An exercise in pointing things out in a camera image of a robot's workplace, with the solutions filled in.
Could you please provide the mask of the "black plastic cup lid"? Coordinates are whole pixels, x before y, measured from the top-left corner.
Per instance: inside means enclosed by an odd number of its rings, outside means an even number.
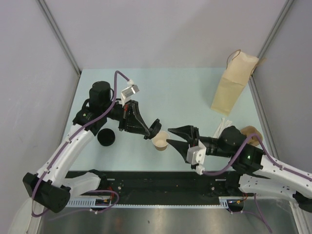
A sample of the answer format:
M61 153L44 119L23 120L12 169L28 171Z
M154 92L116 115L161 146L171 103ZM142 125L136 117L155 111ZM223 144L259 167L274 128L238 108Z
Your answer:
M161 130L162 124L160 123L160 119L156 119L153 124L150 126L150 139L154 138L159 131Z

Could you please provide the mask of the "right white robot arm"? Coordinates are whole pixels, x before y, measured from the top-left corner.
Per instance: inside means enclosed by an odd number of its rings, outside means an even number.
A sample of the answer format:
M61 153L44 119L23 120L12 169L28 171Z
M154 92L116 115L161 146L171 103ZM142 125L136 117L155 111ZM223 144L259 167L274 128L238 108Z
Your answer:
M236 127L225 128L218 138L205 137L192 125L170 128L170 133L183 140L168 139L184 161L199 175L219 176L233 168L237 177L226 181L229 195L239 192L280 197L296 203L306 212L312 211L312 175L270 156L264 144L260 148L249 144L253 137L242 134ZM203 165L206 156L229 158L228 164L219 171L207 171Z

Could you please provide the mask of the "brown paper coffee cup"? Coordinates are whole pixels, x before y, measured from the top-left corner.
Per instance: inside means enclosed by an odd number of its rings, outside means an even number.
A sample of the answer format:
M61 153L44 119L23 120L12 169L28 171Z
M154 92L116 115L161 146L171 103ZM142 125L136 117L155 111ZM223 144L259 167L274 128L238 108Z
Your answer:
M158 151L164 151L168 147L167 140L170 138L166 131L159 131L154 138L152 138L152 143Z

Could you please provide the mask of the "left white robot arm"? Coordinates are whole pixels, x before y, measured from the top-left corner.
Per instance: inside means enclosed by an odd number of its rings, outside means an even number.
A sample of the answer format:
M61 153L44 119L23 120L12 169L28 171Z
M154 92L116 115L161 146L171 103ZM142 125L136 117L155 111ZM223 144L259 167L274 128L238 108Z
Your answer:
M119 122L120 131L143 135L144 139L156 136L161 128L160 121L156 119L151 126L146 125L138 102L129 99L136 92L136 85L129 86L119 99L108 82L98 81L92 85L89 98L76 114L65 140L35 174L27 173L23 178L34 202L59 213L71 198L91 191L97 195L107 191L107 175L98 170L89 170L75 178L65 177L83 148L99 134L109 118Z

